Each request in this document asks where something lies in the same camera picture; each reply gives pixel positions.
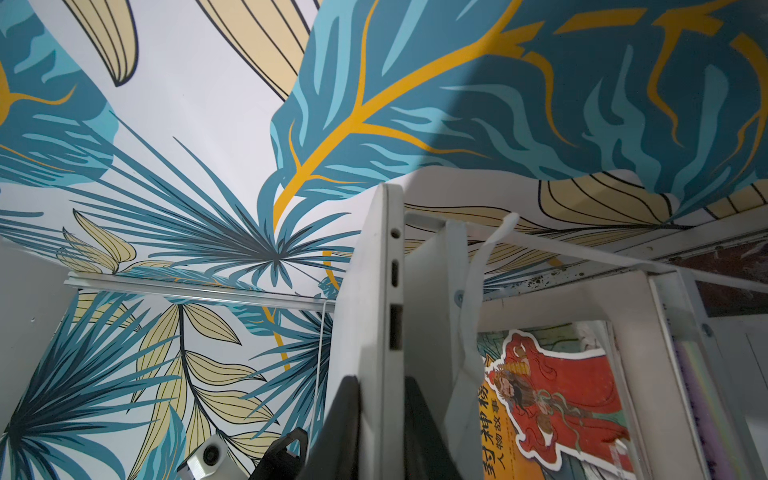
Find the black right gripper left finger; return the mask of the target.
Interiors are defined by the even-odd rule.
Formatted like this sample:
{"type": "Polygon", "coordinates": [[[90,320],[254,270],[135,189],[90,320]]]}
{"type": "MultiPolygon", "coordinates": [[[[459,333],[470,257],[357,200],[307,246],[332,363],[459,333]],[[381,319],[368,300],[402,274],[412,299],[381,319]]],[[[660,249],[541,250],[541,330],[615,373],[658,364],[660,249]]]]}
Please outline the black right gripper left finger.
{"type": "Polygon", "coordinates": [[[355,376],[345,376],[337,389],[320,435],[299,480],[358,478],[360,387],[355,376]]]}

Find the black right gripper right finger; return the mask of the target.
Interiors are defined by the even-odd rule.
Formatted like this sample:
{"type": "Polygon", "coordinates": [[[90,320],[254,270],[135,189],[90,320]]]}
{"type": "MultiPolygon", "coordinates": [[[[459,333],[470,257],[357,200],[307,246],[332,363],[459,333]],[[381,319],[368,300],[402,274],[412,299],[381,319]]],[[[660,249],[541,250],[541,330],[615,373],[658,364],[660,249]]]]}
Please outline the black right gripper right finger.
{"type": "Polygon", "coordinates": [[[404,467],[406,479],[456,479],[459,474],[417,381],[404,379],[404,467]]]}

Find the white metal shelf rack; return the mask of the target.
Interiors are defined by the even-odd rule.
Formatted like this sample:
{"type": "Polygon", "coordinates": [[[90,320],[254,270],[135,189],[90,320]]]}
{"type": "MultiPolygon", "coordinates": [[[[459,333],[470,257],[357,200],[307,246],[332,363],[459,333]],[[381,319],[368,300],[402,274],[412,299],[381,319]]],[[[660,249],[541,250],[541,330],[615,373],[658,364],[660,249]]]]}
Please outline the white metal shelf rack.
{"type": "Polygon", "coordinates": [[[737,479],[763,479],[766,470],[735,393],[707,315],[699,285],[765,292],[765,284],[668,263],[634,259],[599,249],[529,235],[505,233],[506,243],[566,255],[609,267],[606,276],[525,291],[477,293],[478,330],[518,331],[570,323],[594,341],[591,350],[566,353],[583,362],[604,358],[630,434],[607,460],[580,443],[556,443],[545,468],[577,458],[624,479],[709,479],[706,447],[724,451],[737,479]]]}

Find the orange illustrated book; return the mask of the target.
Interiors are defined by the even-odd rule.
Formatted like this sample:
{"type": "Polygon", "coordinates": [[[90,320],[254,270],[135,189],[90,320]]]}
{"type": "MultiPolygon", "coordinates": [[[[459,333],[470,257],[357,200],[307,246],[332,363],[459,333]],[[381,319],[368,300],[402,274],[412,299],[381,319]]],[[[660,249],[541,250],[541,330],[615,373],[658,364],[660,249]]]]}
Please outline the orange illustrated book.
{"type": "Polygon", "coordinates": [[[632,436],[613,368],[580,325],[478,336],[487,479],[634,479],[632,436]]]}

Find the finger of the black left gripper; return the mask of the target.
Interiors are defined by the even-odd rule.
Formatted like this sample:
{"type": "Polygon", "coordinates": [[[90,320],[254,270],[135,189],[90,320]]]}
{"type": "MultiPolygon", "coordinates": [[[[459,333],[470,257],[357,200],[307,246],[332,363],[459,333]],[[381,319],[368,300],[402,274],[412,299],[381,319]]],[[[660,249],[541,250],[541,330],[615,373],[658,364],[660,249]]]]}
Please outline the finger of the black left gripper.
{"type": "Polygon", "coordinates": [[[296,428],[269,446],[249,480],[295,480],[306,464],[308,452],[308,433],[296,428]]]}

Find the silver laptop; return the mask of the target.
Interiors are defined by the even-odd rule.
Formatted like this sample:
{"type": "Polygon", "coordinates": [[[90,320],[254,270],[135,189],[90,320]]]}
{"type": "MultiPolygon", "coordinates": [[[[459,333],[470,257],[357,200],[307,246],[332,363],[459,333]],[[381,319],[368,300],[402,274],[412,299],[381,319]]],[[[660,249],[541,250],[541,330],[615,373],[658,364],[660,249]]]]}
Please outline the silver laptop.
{"type": "Polygon", "coordinates": [[[404,467],[404,191],[376,187],[335,300],[325,410],[342,381],[359,385],[358,476],[402,479],[404,467]]]}

